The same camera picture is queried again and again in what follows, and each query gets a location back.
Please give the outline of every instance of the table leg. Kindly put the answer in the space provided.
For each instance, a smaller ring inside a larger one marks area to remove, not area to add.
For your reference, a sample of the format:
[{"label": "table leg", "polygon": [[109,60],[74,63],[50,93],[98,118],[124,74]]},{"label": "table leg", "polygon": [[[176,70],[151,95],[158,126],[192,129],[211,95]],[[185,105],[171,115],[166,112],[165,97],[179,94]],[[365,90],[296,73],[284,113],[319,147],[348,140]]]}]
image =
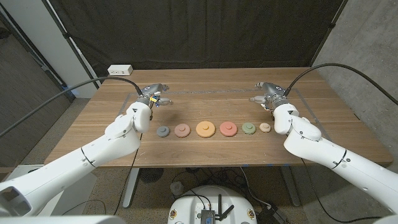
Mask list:
[{"label": "table leg", "polygon": [[132,196],[134,195],[139,178],[139,168],[131,168],[128,180],[126,182],[126,192],[124,193],[124,199],[122,206],[123,208],[129,208],[132,202]]},{"label": "table leg", "polygon": [[282,166],[280,167],[280,171],[285,181],[286,189],[290,195],[292,204],[296,207],[299,207],[300,199],[299,199],[299,194],[297,193],[296,184],[294,183],[292,170],[290,170],[289,166]]}]

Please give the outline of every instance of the wire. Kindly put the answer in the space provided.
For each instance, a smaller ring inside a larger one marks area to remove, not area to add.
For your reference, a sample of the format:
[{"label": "wire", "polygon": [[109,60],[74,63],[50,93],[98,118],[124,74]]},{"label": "wire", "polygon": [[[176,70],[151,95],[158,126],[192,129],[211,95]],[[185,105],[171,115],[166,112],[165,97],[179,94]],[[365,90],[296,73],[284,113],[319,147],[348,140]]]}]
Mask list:
[{"label": "wire", "polygon": [[98,199],[92,199],[92,200],[87,200],[87,201],[85,201],[85,202],[82,202],[82,203],[80,203],[80,204],[74,206],[73,208],[67,210],[67,211],[64,212],[62,215],[64,215],[64,214],[70,212],[71,210],[77,208],[79,205],[83,205],[84,203],[87,203],[87,202],[101,202],[101,203],[104,205],[104,215],[106,215],[106,206],[105,206],[105,203],[104,203],[103,201],[101,201],[101,200],[98,200]]},{"label": "wire", "polygon": [[19,124],[21,124],[22,122],[24,122],[27,118],[29,118],[30,116],[32,116],[34,113],[36,113],[38,110],[40,110],[41,108],[43,108],[45,105],[49,104],[51,101],[55,100],[56,98],[58,98],[59,96],[63,95],[64,93],[74,90],[78,87],[81,87],[83,85],[92,83],[92,82],[96,82],[96,81],[100,81],[100,80],[107,80],[107,79],[113,79],[113,80],[121,80],[121,81],[125,81],[128,82],[132,85],[134,85],[134,87],[136,87],[137,93],[138,95],[142,95],[141,90],[139,89],[139,87],[132,81],[125,79],[125,78],[120,78],[120,77],[99,77],[99,78],[94,78],[92,80],[87,80],[84,81],[82,83],[79,83],[77,85],[74,85],[66,90],[61,91],[60,93],[56,94],[55,96],[51,97],[50,99],[48,99],[46,102],[42,103],[40,106],[38,106],[36,109],[32,110],[31,112],[29,112],[27,115],[25,115],[24,117],[22,117],[20,120],[18,120],[17,122],[15,122],[13,125],[11,125],[10,127],[8,127],[7,129],[5,129],[2,133],[0,133],[0,138],[3,137],[5,134],[7,134],[9,131],[11,131],[12,129],[14,129],[16,126],[18,126]]},{"label": "wire", "polygon": [[199,196],[201,196],[201,195],[183,195],[183,196],[181,196],[181,197],[179,197],[179,198],[182,198],[182,197],[187,197],[187,196],[194,196],[194,197],[198,197],[199,198],[199,200],[202,202],[202,204],[203,204],[203,209],[204,210],[206,210],[206,206],[205,206],[205,203],[203,202],[203,200],[199,197]]},{"label": "wire", "polygon": [[207,201],[209,202],[209,209],[210,209],[210,211],[211,211],[211,202],[210,202],[210,200],[209,200],[208,198],[206,198],[205,196],[196,194],[193,190],[191,190],[191,192],[192,192],[194,195],[198,196],[198,197],[204,197],[205,199],[207,199]]},{"label": "wire", "polygon": [[310,172],[308,171],[308,167],[307,167],[307,165],[306,165],[306,163],[304,162],[303,159],[301,159],[301,161],[303,161],[303,163],[304,163],[304,167],[305,167],[305,170],[307,171],[308,178],[310,179],[310,183],[311,183],[311,186],[312,186],[313,193],[314,193],[315,196],[317,197],[318,202],[319,202],[319,204],[321,205],[323,211],[324,211],[332,220],[334,220],[334,221],[336,221],[336,222],[340,222],[340,223],[353,223],[353,222],[358,222],[358,221],[361,221],[361,220],[370,220],[370,219],[379,219],[379,218],[382,218],[382,217],[363,217],[363,218],[356,218],[356,219],[350,220],[350,221],[341,221],[341,220],[338,220],[338,219],[333,218],[333,217],[332,217],[331,215],[329,215],[329,213],[325,210],[325,208],[323,207],[321,201],[319,200],[317,191],[315,190],[315,186],[313,185],[313,181],[312,181]]},{"label": "wire", "polygon": [[343,65],[340,63],[323,63],[321,65],[317,65],[314,66],[306,71],[304,71],[303,73],[301,73],[291,84],[290,86],[286,89],[284,95],[287,96],[289,94],[289,92],[291,91],[293,85],[301,78],[303,77],[305,74],[307,74],[308,72],[311,72],[312,70],[315,70],[317,68],[321,68],[321,67],[326,67],[326,66],[336,66],[336,67],[341,67],[341,68],[346,68],[348,70],[351,70],[355,73],[357,73],[358,75],[361,75],[364,79],[366,79],[368,82],[370,82],[372,85],[374,85],[378,90],[380,90],[386,97],[388,97],[392,102],[394,102],[396,105],[398,105],[398,100],[396,100],[394,97],[392,97],[385,89],[383,89],[381,86],[379,86],[375,81],[373,81],[372,79],[370,79],[367,75],[365,75],[363,72],[360,72],[359,70],[350,67],[348,65]]},{"label": "wire", "polygon": [[243,175],[244,175],[244,178],[246,179],[246,184],[248,185],[248,190],[249,190],[249,193],[250,193],[251,197],[254,198],[255,200],[257,200],[258,202],[261,202],[261,203],[263,203],[264,205],[267,205],[267,208],[268,208],[268,209],[271,209],[272,206],[271,206],[269,203],[263,202],[262,200],[258,199],[257,197],[255,197],[255,196],[253,195],[253,193],[252,193],[251,190],[250,190],[248,177],[246,177],[246,174],[244,173],[243,168],[242,168],[242,167],[240,167],[240,168],[241,168],[241,171],[242,171],[242,173],[243,173]]}]

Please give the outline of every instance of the orange disc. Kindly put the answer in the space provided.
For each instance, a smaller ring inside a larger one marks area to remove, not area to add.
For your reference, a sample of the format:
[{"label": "orange disc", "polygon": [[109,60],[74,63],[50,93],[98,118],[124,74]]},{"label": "orange disc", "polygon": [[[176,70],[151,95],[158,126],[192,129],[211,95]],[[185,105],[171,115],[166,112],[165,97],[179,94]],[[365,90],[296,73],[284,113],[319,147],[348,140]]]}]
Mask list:
[{"label": "orange disc", "polygon": [[210,121],[202,121],[197,125],[197,133],[200,137],[208,138],[214,135],[216,126]]}]

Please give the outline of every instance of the black cable on floor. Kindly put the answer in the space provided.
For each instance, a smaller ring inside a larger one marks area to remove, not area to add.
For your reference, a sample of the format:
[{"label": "black cable on floor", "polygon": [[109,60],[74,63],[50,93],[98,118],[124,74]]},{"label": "black cable on floor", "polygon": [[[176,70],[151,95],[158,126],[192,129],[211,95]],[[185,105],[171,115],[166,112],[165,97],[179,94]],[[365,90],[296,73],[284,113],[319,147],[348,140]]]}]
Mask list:
[{"label": "black cable on floor", "polygon": [[317,68],[321,68],[321,67],[326,67],[326,66],[336,66],[336,67],[341,67],[341,68],[346,68],[348,70],[351,70],[355,73],[357,73],[358,75],[361,75],[364,79],[366,79],[368,82],[370,82],[372,85],[374,85],[378,90],[380,90],[386,97],[388,97],[393,103],[395,103],[396,105],[398,105],[398,100],[396,100],[394,97],[392,97],[385,89],[383,89],[381,86],[379,86],[379,84],[377,84],[375,81],[373,81],[371,78],[369,78],[367,75],[365,75],[363,72],[350,67],[348,65],[343,65],[340,63],[323,63],[321,65],[317,65],[314,66],[306,71],[304,71],[303,73],[301,73],[291,84],[290,86],[286,89],[284,95],[287,96],[289,94],[289,92],[291,91],[293,85],[300,79],[302,78],[305,74],[307,74],[308,72],[311,72],[312,70],[315,70]]},{"label": "black cable on floor", "polygon": [[51,101],[55,100],[56,98],[58,98],[59,96],[62,96],[64,93],[68,92],[68,91],[72,91],[76,88],[79,88],[83,85],[89,84],[89,83],[93,83],[93,82],[97,82],[100,80],[107,80],[107,79],[113,79],[113,80],[121,80],[124,82],[128,82],[132,85],[134,85],[134,87],[137,90],[138,95],[142,95],[142,92],[140,90],[140,88],[132,81],[125,79],[125,78],[120,78],[120,77],[99,77],[99,78],[94,78],[92,80],[87,80],[84,81],[82,83],[79,83],[77,85],[74,85],[66,90],[61,91],[60,93],[56,94],[55,96],[51,97],[50,99],[48,99],[46,102],[42,103],[40,106],[38,106],[36,109],[32,110],[31,112],[29,112],[27,115],[23,116],[21,119],[19,119],[17,122],[15,122],[13,125],[11,125],[10,127],[8,127],[7,129],[5,129],[2,133],[0,133],[0,138],[3,137],[5,134],[7,134],[9,131],[11,131],[12,129],[14,129],[16,126],[18,126],[19,124],[21,124],[22,122],[24,122],[27,118],[31,117],[34,113],[36,113],[38,110],[40,110],[41,108],[43,108],[45,105],[49,104]]},{"label": "black cable on floor", "polygon": [[104,215],[106,215],[106,206],[105,206],[105,203],[104,203],[103,201],[101,201],[101,200],[98,200],[98,199],[92,199],[92,200],[87,200],[87,201],[85,201],[85,202],[82,202],[82,203],[80,203],[80,204],[74,206],[73,208],[67,210],[67,211],[64,212],[62,215],[66,214],[66,213],[68,213],[68,212],[70,212],[70,211],[72,211],[73,209],[77,208],[79,205],[83,205],[84,203],[87,203],[87,202],[101,202],[101,203],[104,205]]},{"label": "black cable on floor", "polygon": [[379,219],[379,218],[382,218],[382,217],[363,217],[363,218],[356,218],[356,219],[349,220],[349,221],[341,221],[341,220],[338,220],[338,219],[332,217],[331,215],[329,215],[329,213],[325,210],[325,208],[323,207],[321,201],[319,200],[317,191],[315,190],[315,186],[314,186],[314,184],[313,184],[313,181],[312,181],[310,172],[308,171],[308,167],[307,167],[306,163],[304,162],[303,159],[301,159],[301,161],[303,161],[303,163],[304,163],[304,167],[305,167],[305,170],[307,171],[308,178],[310,179],[310,183],[311,183],[311,186],[312,186],[313,193],[314,193],[315,196],[317,197],[317,200],[318,200],[319,204],[321,205],[321,208],[323,209],[323,211],[324,211],[332,220],[334,220],[334,221],[336,221],[336,222],[340,222],[340,223],[353,223],[353,222],[358,222],[358,221],[361,221],[361,220],[370,220],[370,219]]}]

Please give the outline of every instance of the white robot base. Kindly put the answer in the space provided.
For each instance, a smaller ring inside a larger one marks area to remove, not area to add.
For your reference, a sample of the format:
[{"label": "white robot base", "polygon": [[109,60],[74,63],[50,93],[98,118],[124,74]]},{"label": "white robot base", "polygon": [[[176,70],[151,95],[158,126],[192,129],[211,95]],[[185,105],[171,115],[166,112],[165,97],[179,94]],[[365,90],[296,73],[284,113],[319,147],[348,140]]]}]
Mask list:
[{"label": "white robot base", "polygon": [[[203,200],[205,210],[199,198]],[[170,208],[167,221],[168,224],[257,223],[253,206],[246,198],[229,188],[217,185],[200,186],[183,194]]]}]

